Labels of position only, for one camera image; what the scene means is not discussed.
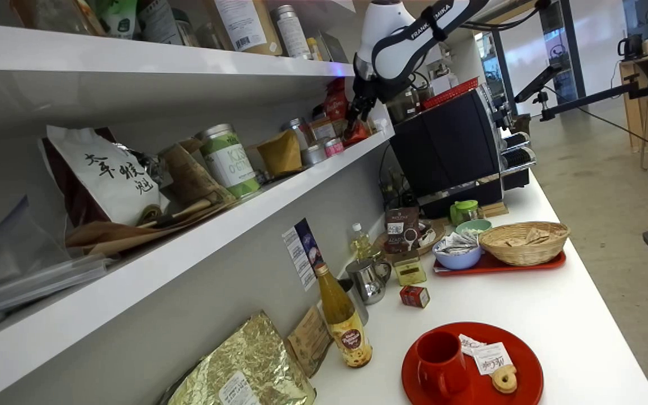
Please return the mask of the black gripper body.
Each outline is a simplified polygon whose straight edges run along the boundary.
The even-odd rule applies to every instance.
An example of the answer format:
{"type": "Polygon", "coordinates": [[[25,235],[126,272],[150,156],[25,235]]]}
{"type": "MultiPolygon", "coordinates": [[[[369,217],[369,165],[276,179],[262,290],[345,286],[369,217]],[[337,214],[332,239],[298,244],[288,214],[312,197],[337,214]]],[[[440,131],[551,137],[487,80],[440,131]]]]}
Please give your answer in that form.
{"type": "Polygon", "coordinates": [[[357,76],[350,118],[364,119],[379,101],[387,103],[399,93],[402,93],[402,85],[397,80],[386,80],[379,76],[372,76],[372,78],[357,76]]]}

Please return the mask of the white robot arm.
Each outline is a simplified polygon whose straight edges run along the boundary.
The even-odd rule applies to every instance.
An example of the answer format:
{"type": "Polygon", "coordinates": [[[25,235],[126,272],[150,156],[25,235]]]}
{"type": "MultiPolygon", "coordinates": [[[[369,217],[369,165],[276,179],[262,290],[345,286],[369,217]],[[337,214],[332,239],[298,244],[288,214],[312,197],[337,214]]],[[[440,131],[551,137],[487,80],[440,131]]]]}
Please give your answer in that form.
{"type": "Polygon", "coordinates": [[[429,52],[474,19],[487,0],[436,0],[412,15],[403,0],[372,0],[353,57],[350,119],[364,119],[377,101],[387,103],[408,88],[429,52]]]}

